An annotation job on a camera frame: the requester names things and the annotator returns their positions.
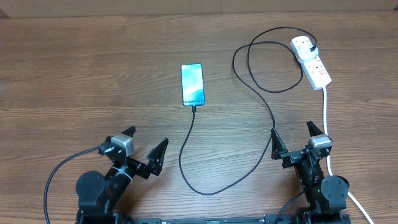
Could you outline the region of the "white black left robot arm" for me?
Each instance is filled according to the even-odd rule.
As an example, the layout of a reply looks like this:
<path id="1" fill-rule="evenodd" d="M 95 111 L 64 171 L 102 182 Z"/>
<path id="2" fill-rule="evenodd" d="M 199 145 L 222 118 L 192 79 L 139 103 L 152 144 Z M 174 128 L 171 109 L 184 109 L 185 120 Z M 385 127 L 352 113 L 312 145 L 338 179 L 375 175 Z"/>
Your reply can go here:
<path id="1" fill-rule="evenodd" d="M 148 163 L 145 164 L 131 158 L 135 132 L 136 128 L 131 126 L 119 134 L 108 136 L 97 147 L 99 154 L 107 156 L 113 165 L 106 175 L 89 171 L 77 180 L 77 223 L 135 223 L 129 215 L 120 214 L 114 209 L 134 176 L 148 179 L 150 175 L 158 176 L 161 173 L 169 143 L 167 138 L 163 139 L 147 155 Z"/>

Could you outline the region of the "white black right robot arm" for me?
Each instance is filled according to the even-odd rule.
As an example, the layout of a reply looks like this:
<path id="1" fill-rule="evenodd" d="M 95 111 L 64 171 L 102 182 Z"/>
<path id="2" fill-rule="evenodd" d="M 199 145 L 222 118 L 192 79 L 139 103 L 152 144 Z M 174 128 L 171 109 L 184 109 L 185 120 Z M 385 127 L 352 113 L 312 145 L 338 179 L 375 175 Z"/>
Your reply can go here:
<path id="1" fill-rule="evenodd" d="M 276 129 L 271 129 L 273 160 L 282 160 L 282 167 L 295 169 L 302 191 L 290 199 L 277 215 L 265 217 L 266 223 L 349 224 L 346 209 L 349 182 L 342 176 L 324 176 L 320 161 L 330 155 L 332 139 L 312 121 L 307 122 L 310 139 L 300 150 L 288 151 Z M 304 195 L 307 206 L 293 215 L 283 215 L 285 209 Z"/>

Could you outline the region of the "white power extension strip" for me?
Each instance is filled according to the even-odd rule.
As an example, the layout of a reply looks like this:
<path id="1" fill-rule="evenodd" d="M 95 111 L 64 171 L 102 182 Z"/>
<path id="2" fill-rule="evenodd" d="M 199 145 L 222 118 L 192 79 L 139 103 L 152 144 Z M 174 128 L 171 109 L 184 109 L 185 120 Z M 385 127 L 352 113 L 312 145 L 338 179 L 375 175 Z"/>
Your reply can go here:
<path id="1" fill-rule="evenodd" d="M 295 53 L 295 45 L 312 44 L 307 36 L 298 36 L 291 40 L 290 45 Z M 300 63 L 312 88 L 321 90 L 331 83 L 331 77 L 325 68 L 319 54 L 312 60 Z"/>

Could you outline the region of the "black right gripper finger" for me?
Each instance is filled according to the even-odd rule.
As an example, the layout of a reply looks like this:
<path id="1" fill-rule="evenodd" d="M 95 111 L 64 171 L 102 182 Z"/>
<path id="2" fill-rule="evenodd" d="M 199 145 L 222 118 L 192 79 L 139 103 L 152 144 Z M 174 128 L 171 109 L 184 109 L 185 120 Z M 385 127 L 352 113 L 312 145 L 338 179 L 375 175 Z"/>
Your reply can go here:
<path id="1" fill-rule="evenodd" d="M 271 129 L 271 139 L 272 139 L 271 158 L 273 160 L 281 159 L 282 155 L 287 153 L 288 150 L 275 128 Z"/>
<path id="2" fill-rule="evenodd" d="M 324 134 L 324 132 L 321 131 L 321 130 L 313 123 L 313 121 L 307 121 L 306 124 L 307 124 L 307 128 L 308 128 L 308 131 L 309 131 L 311 137 L 313 137 L 313 136 L 319 136 L 319 135 Z"/>

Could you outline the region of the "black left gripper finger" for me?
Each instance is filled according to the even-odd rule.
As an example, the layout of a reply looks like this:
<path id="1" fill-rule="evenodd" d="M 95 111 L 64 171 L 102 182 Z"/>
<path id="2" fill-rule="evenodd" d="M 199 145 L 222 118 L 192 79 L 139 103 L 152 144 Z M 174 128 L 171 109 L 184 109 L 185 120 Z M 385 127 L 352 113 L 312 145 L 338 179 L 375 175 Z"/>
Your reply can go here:
<path id="1" fill-rule="evenodd" d="M 121 134 L 124 134 L 124 135 L 132 138 L 135 132 L 136 132 L 136 127 L 131 126 L 131 127 L 127 128 L 126 130 L 124 130 L 123 132 L 121 132 Z"/>
<path id="2" fill-rule="evenodd" d="M 149 161 L 147 166 L 151 174 L 159 176 L 162 172 L 165 152 L 168 146 L 169 140 L 164 138 L 161 143 L 159 143 L 155 148 L 153 148 L 147 155 L 147 160 Z"/>

